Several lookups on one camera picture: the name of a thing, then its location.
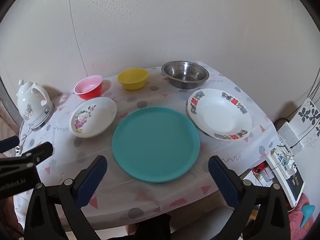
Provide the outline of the white oval floral dish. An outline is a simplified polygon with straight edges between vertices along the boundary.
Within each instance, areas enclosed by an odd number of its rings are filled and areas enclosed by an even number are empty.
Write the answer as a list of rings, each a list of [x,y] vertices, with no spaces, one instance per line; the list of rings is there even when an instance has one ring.
[[[91,138],[107,130],[117,113],[116,103],[105,97],[81,103],[69,120],[70,131],[79,138]]]

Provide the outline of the red pink plastic bowl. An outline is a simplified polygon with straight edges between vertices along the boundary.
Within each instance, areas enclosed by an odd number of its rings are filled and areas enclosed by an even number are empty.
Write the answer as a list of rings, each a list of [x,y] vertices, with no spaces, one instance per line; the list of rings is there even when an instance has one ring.
[[[101,96],[103,78],[100,75],[88,76],[79,81],[74,87],[74,93],[83,100]]]

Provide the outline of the white dragon pattern plate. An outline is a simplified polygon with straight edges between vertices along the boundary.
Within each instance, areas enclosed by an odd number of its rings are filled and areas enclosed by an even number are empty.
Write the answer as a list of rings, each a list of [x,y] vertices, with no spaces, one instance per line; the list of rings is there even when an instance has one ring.
[[[245,139],[252,130],[248,108],[231,94],[219,89],[199,89],[189,97],[187,111],[196,126],[214,139]]]

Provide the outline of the teal round plate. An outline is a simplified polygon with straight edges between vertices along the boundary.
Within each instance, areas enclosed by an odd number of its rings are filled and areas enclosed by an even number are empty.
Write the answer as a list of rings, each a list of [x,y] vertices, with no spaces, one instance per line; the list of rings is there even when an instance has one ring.
[[[125,117],[112,137],[112,153],[128,175],[165,183],[187,173],[200,153],[200,136],[184,114],[146,107]]]

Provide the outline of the yellow plastic bowl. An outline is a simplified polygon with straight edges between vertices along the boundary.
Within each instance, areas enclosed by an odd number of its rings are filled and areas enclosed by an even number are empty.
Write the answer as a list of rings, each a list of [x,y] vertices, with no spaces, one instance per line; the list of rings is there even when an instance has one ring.
[[[142,68],[130,68],[122,71],[117,81],[125,90],[138,90],[145,86],[149,72]]]

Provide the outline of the stainless steel bowl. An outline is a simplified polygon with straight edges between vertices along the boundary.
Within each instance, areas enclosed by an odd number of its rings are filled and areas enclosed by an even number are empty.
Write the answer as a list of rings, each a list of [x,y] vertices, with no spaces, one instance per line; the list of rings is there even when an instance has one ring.
[[[203,66],[188,61],[171,61],[161,67],[169,83],[180,89],[194,89],[209,79],[209,72]]]

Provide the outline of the white ceramic electric kettle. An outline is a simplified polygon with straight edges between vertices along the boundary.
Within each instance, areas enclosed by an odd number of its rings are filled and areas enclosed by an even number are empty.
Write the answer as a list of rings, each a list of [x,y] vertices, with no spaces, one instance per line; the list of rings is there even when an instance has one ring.
[[[54,113],[54,104],[47,91],[38,83],[19,80],[17,109],[24,122],[36,131],[44,126]]]

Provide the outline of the black white book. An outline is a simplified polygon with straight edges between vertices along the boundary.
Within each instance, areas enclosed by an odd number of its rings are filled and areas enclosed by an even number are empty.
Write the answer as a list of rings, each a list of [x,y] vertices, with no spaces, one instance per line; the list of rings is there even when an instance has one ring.
[[[268,165],[267,175],[281,186],[289,206],[294,209],[303,193],[305,183],[293,156],[283,147],[274,147],[265,160]]]

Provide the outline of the white router box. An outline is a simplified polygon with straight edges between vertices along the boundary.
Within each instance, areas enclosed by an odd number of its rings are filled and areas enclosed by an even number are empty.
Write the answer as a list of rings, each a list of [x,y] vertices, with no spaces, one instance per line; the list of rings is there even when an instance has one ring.
[[[278,130],[278,137],[280,145],[289,155],[297,155],[304,147],[288,122],[285,122]]]

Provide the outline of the white flower pattern cabinet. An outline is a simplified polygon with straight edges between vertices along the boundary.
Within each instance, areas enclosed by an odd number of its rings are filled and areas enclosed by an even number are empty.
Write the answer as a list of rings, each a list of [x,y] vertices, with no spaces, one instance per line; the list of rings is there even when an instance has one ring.
[[[319,109],[310,98],[305,99],[289,126],[297,137],[290,147],[293,155],[297,155],[304,148],[313,147],[319,140]]]

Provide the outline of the white patterned tablecloth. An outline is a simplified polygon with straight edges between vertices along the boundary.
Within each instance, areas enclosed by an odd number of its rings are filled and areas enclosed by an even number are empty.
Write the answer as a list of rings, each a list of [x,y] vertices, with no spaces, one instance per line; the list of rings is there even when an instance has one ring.
[[[69,120],[81,104],[73,92],[66,92],[54,99],[56,107],[51,119],[39,130],[29,126],[21,128],[23,150],[51,142],[53,155],[42,162],[37,170],[46,185],[57,185],[74,178],[97,155],[108,162],[107,172],[83,213],[95,228],[112,228],[154,217],[160,213],[191,204],[217,190],[208,172],[208,160],[217,155],[237,174],[261,161],[278,141],[276,129],[263,110],[236,84],[213,68],[208,68],[207,88],[216,88],[232,94],[249,110],[253,128],[249,136],[235,142],[216,140],[200,134],[201,150],[195,165],[181,178],[163,184],[149,184],[135,180],[115,163],[111,152],[112,134],[117,125],[137,109],[162,106],[185,113],[191,90],[172,86],[160,67],[148,70],[149,78],[142,89],[127,91],[115,76],[106,79],[105,97],[117,104],[117,116],[103,134],[77,138],[69,129]]]

